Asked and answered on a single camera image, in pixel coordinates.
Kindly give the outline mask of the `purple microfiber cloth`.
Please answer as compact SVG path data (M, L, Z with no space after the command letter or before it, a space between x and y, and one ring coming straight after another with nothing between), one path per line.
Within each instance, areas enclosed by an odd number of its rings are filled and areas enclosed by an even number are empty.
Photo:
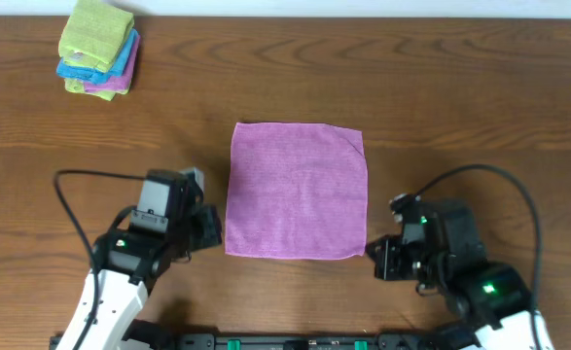
M361 256L368 194L361 131L324 123L239 123L231 142L225 250L281 260Z

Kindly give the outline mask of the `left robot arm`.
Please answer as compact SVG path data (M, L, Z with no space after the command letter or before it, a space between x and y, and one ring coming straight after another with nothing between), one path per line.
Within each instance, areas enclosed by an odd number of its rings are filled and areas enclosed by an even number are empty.
M76 228L89 274L69 326L50 339L52 349L175 348L171 335L136 317L173 263L221 245L221 221L203 200L204 175L197 168L151 169L138 180L137 204L120 210L94 242Z

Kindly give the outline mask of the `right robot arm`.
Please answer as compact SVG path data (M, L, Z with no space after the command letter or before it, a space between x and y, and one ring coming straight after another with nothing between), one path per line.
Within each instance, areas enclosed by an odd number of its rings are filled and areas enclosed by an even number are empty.
M440 295L459 323L437 335L439 349L550 349L542 314L519 273L491 261L468 204L424 202L401 194L390 203L402 228L368 244L375 278L415 282L422 297Z

